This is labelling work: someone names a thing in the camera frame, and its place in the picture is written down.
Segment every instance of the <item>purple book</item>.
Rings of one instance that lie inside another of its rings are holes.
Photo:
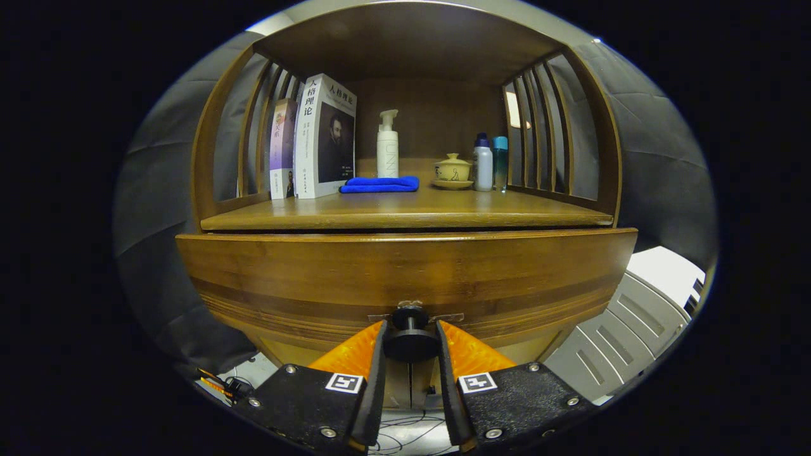
[[[270,127],[270,198],[281,200],[295,194],[293,184],[293,138],[296,101],[284,98],[276,103]]]

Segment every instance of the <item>pump bottle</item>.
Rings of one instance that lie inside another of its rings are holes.
[[[377,128],[377,177],[379,178],[400,177],[397,132],[392,130],[396,116],[397,110],[380,113],[382,120]]]

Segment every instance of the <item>book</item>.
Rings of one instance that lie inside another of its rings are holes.
[[[294,177],[299,198],[338,193],[354,177],[354,124],[358,100],[325,74],[304,84],[298,106]]]
[[[281,200],[295,194],[293,175],[293,136],[295,135],[296,101],[284,98],[276,103],[270,127],[270,198]]]

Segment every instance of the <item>blue towel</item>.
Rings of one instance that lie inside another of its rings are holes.
[[[341,186],[341,193],[380,193],[384,191],[417,191],[419,179],[414,176],[401,178],[353,178]]]

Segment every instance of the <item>cable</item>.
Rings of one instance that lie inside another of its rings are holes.
[[[248,384],[248,385],[249,385],[251,388],[253,388],[253,387],[254,387],[254,385],[253,385],[253,384],[252,384],[252,383],[251,383],[251,382],[250,382],[250,381],[249,381],[247,378],[242,377],[242,376],[235,376],[235,375],[232,375],[232,376],[227,376],[227,377],[225,378],[225,383],[227,384],[227,383],[228,383],[228,380],[230,380],[230,379],[232,379],[232,378],[235,378],[235,379],[237,379],[237,380],[244,381],[244,382],[245,382],[245,383],[247,383],[247,384]]]
[[[202,373],[203,375],[207,376],[209,380],[213,380],[216,383],[218,383],[220,386],[225,387],[225,382],[220,377],[218,377],[218,376],[216,376],[216,375],[214,375],[214,374],[212,374],[210,372],[204,371],[201,368],[197,368],[197,370],[200,373]]]
[[[380,441],[377,441],[376,445],[375,445],[376,448],[374,450],[370,450],[370,453],[369,453],[370,456],[389,456],[389,455],[396,454],[396,453],[402,451],[404,446],[410,445],[410,444],[416,442],[417,440],[419,440],[419,439],[423,438],[425,435],[427,435],[429,432],[436,429],[438,426],[440,426],[441,424],[443,424],[445,422],[445,419],[444,418],[439,418],[439,417],[436,417],[436,416],[426,416],[426,411],[423,411],[422,416],[419,416],[419,415],[402,416],[402,417],[399,417],[399,418],[387,419],[385,421],[380,422],[380,424],[381,424],[380,428],[385,429],[385,428],[388,428],[388,427],[391,427],[391,426],[411,426],[411,425],[414,425],[414,424],[419,423],[421,421],[439,421],[439,423],[435,424],[430,429],[428,429],[426,432],[423,432],[422,434],[420,434],[419,436],[414,438],[412,441],[408,441],[406,443],[402,443],[398,439],[396,439],[396,438],[394,438],[392,436],[389,436],[388,434],[380,433],[379,434],[380,436],[388,437],[388,438],[394,440],[397,443],[397,446],[393,446],[391,448],[381,448]],[[440,451],[439,453],[432,453],[432,454],[441,454],[441,453],[449,450],[450,448],[452,448],[452,446],[449,446],[448,448],[446,448],[445,450]],[[393,452],[392,453],[382,453],[384,451],[393,451]]]
[[[227,398],[231,399],[231,402],[233,402],[233,401],[234,401],[234,400],[233,400],[233,397],[234,397],[234,395],[233,395],[233,394],[229,393],[228,391],[225,391],[225,390],[224,390],[222,387],[220,387],[219,385],[214,385],[214,384],[213,384],[211,381],[209,381],[208,379],[206,379],[206,378],[205,378],[205,377],[203,377],[203,376],[202,376],[200,379],[201,379],[201,380],[203,381],[203,383],[205,383],[206,385],[211,386],[211,387],[212,387],[212,388],[214,388],[215,390],[217,390],[217,391],[219,391],[220,393],[222,393],[223,395],[225,395]]]

